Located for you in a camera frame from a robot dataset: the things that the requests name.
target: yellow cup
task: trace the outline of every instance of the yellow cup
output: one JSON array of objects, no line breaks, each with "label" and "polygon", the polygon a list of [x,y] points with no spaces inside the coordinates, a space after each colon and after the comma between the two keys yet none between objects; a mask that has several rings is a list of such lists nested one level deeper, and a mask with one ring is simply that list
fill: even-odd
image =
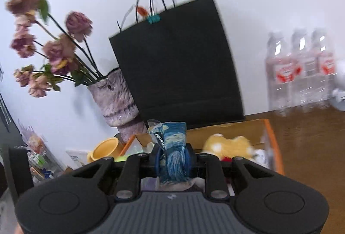
[{"label": "yellow cup", "polygon": [[119,142],[118,138],[109,138],[99,143],[93,151],[87,155],[87,161],[93,162],[103,157],[118,157],[124,146]]}]

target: water bottle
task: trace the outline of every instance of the water bottle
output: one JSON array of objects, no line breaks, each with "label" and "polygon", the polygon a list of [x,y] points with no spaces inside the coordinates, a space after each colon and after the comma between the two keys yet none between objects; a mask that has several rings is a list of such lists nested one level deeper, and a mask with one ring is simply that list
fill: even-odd
[{"label": "water bottle", "polygon": [[291,37],[292,55],[296,60],[295,79],[293,81],[294,104],[303,112],[313,108],[318,77],[317,58],[311,47],[306,30],[295,30]]},{"label": "water bottle", "polygon": [[282,33],[272,33],[267,43],[266,72],[270,108],[286,116],[292,106],[294,60]]},{"label": "water bottle", "polygon": [[317,97],[319,108],[329,107],[328,99],[334,89],[335,61],[333,44],[324,29],[316,29],[312,35],[313,49],[317,56]]}]

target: stuffed animal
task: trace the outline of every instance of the stuffed animal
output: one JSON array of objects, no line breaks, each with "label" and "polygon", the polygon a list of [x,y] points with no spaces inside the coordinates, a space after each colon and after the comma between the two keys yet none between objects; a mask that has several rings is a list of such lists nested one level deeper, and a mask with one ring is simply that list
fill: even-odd
[{"label": "stuffed animal", "polygon": [[204,145],[203,152],[216,155],[220,160],[235,156],[251,159],[255,154],[254,148],[245,137],[226,139],[222,134],[210,136]]}]

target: vase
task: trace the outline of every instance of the vase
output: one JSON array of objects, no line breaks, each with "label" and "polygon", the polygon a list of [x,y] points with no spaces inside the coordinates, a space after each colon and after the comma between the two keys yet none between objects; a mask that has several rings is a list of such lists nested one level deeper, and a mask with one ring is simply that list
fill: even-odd
[{"label": "vase", "polygon": [[118,128],[124,142],[134,134],[146,133],[146,126],[120,69],[115,69],[106,78],[89,85],[88,89],[106,123]]}]

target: circular pad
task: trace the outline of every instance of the circular pad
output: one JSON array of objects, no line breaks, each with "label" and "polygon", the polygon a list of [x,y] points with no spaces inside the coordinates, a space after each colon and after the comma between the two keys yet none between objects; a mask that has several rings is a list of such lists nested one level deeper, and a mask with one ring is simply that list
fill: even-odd
[{"label": "circular pad", "polygon": [[47,194],[41,199],[40,208],[52,215],[72,212],[79,205],[79,197],[71,192],[59,191]]},{"label": "circular pad", "polygon": [[283,176],[249,180],[235,209],[245,225],[262,233],[315,233],[328,216],[319,192]]},{"label": "circular pad", "polygon": [[18,221],[28,234],[87,233],[108,210],[108,198],[96,182],[71,176],[28,190],[16,206]]},{"label": "circular pad", "polygon": [[276,191],[265,197],[265,205],[278,214],[294,214],[304,207],[304,200],[293,192]]}]

